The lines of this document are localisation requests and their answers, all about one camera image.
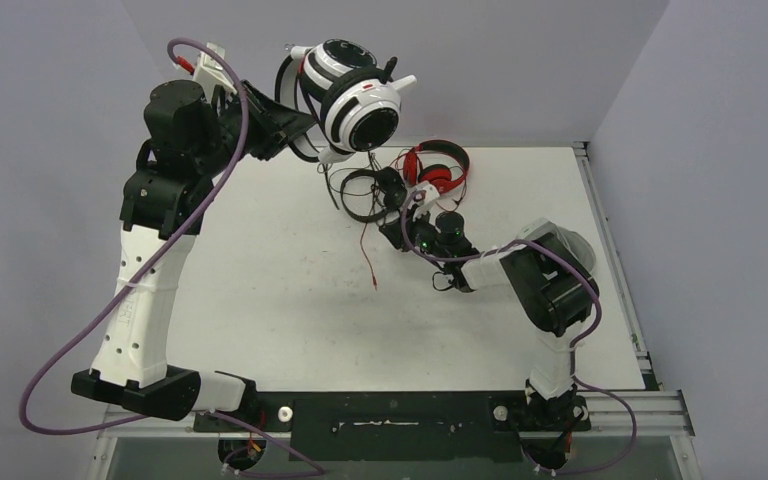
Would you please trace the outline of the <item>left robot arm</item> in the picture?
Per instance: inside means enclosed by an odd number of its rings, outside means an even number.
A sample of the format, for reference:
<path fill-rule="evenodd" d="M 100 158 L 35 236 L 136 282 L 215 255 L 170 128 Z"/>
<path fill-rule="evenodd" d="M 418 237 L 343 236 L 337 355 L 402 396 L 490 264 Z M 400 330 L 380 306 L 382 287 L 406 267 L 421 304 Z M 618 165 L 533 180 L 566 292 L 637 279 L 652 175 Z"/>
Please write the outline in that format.
<path fill-rule="evenodd" d="M 217 46 L 197 49 L 189 77 L 155 87 L 144 108 L 149 136 L 123 188 L 116 293 L 100 316 L 99 350 L 71 390 L 166 420 L 219 411 L 244 430 L 259 415 L 249 380 L 168 361 L 173 307 L 206 210 L 237 164 L 275 157 L 313 120 L 240 79 Z"/>

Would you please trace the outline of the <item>grey white headphones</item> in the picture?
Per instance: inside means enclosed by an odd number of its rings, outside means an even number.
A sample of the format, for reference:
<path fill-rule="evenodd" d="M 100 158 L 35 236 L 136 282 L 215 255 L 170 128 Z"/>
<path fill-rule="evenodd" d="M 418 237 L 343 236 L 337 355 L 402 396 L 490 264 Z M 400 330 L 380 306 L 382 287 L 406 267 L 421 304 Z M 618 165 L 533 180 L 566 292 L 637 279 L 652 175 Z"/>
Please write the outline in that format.
<path fill-rule="evenodd" d="M 526 225 L 517 235 L 518 240 L 527 240 L 548 247 L 550 240 L 563 246 L 589 274 L 596 272 L 596 256 L 591 244 L 578 232 L 559 226 L 545 217 Z"/>

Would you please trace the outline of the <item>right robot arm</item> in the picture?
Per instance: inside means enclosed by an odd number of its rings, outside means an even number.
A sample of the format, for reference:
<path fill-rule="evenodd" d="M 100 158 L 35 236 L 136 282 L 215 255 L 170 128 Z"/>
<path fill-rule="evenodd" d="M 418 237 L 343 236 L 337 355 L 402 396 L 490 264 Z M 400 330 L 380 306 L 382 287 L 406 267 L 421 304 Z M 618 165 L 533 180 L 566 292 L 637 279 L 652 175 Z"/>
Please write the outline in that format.
<path fill-rule="evenodd" d="M 455 290 L 510 289 L 535 335 L 524 389 L 528 419 L 541 428 L 586 420 L 576 349 L 602 317 L 592 247 L 578 233 L 539 219 L 509 243 L 480 251 L 458 212 L 431 216 L 438 198 L 428 182 L 386 191 L 380 232 L 395 249 L 432 264 Z"/>

